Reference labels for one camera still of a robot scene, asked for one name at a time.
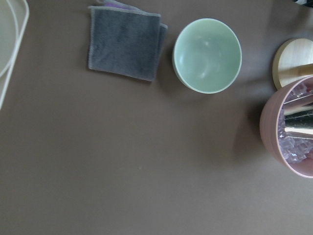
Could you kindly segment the mint green bowl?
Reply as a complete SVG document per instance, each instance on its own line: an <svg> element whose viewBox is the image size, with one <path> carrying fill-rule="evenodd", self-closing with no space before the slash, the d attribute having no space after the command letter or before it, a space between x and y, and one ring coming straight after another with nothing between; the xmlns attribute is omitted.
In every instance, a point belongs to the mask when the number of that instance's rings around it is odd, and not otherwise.
<svg viewBox="0 0 313 235"><path fill-rule="evenodd" d="M210 18L188 24L178 35L172 53L174 72L187 88L216 94L239 75L242 49L233 30Z"/></svg>

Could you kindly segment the pink bowl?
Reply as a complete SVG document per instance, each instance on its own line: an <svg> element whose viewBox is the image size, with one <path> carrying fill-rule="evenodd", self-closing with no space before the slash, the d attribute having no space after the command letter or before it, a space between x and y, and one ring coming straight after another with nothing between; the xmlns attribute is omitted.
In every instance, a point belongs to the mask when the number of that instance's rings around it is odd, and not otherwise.
<svg viewBox="0 0 313 235"><path fill-rule="evenodd" d="M304 77L277 90L266 102L260 117L261 140L271 156L293 173L311 179L313 177L313 160L308 158L298 164L289 164L283 157L278 141L278 120L284 101L289 93L299 84L313 86L312 77Z"/></svg>

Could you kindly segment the white plate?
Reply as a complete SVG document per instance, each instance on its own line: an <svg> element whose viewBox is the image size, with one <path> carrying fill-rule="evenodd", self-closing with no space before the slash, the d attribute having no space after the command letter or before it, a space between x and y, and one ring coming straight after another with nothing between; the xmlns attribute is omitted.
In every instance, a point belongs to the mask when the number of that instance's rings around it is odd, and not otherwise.
<svg viewBox="0 0 313 235"><path fill-rule="evenodd" d="M0 75L11 64L18 37L18 22L13 0L0 1Z"/></svg>

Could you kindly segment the cream serving tray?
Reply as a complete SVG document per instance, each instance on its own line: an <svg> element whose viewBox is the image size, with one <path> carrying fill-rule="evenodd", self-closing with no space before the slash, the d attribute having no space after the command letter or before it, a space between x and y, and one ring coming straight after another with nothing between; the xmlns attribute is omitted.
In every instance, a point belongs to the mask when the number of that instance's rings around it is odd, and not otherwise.
<svg viewBox="0 0 313 235"><path fill-rule="evenodd" d="M10 82L16 58L29 19L25 0L0 2L0 104L2 105Z"/></svg>

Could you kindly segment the metal ice scoop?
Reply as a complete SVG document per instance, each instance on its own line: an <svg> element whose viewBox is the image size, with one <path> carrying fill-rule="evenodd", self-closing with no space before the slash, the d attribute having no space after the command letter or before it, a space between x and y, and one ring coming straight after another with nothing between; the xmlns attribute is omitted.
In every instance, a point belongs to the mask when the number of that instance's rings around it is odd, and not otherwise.
<svg viewBox="0 0 313 235"><path fill-rule="evenodd" d="M284 132L288 137L313 139L313 95L305 95L283 104Z"/></svg>

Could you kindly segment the wooden coaster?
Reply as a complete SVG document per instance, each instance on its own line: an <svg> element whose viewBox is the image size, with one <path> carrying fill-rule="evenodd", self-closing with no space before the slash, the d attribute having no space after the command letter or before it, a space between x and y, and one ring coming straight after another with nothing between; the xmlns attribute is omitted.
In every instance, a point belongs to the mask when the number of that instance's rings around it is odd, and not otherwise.
<svg viewBox="0 0 313 235"><path fill-rule="evenodd" d="M313 42L294 38L284 42L272 63L272 77L276 89L313 74Z"/></svg>

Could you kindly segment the grey folded cloth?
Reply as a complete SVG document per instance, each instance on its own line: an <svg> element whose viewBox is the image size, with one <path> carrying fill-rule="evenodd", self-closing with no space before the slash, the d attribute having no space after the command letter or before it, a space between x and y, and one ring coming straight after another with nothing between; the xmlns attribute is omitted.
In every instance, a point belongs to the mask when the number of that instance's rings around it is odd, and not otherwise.
<svg viewBox="0 0 313 235"><path fill-rule="evenodd" d="M153 81L168 29L161 15L115 0L89 10L89 69Z"/></svg>

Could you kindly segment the clear ice cubes pile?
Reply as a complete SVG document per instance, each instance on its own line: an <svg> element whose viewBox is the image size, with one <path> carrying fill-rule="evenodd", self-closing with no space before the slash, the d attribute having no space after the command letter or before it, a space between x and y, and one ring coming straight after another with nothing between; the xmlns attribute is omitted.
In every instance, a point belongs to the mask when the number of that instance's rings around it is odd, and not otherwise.
<svg viewBox="0 0 313 235"><path fill-rule="evenodd" d="M289 93L284 103L309 94L313 94L313 89L304 83L299 84ZM284 126L284 111L282 107L279 115L277 134L280 149L284 159L289 164L295 164L300 163L306 158L312 158L313 140L288 137L284 132Z"/></svg>

